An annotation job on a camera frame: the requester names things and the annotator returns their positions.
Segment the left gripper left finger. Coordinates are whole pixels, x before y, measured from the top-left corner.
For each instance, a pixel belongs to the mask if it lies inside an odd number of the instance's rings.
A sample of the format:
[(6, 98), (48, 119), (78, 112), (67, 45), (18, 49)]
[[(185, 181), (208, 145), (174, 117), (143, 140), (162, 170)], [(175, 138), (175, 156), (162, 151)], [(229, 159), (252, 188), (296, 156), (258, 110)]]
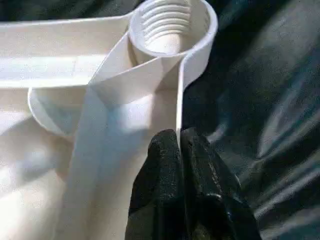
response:
[(158, 132), (131, 192), (127, 240), (184, 240), (185, 203), (182, 161), (174, 130)]

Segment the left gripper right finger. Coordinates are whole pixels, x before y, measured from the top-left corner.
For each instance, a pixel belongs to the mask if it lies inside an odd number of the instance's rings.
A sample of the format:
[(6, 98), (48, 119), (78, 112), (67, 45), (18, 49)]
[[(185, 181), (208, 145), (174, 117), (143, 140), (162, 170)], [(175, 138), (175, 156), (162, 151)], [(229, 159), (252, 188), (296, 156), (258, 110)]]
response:
[(195, 129), (181, 132), (186, 214), (192, 240), (259, 240), (238, 178)]

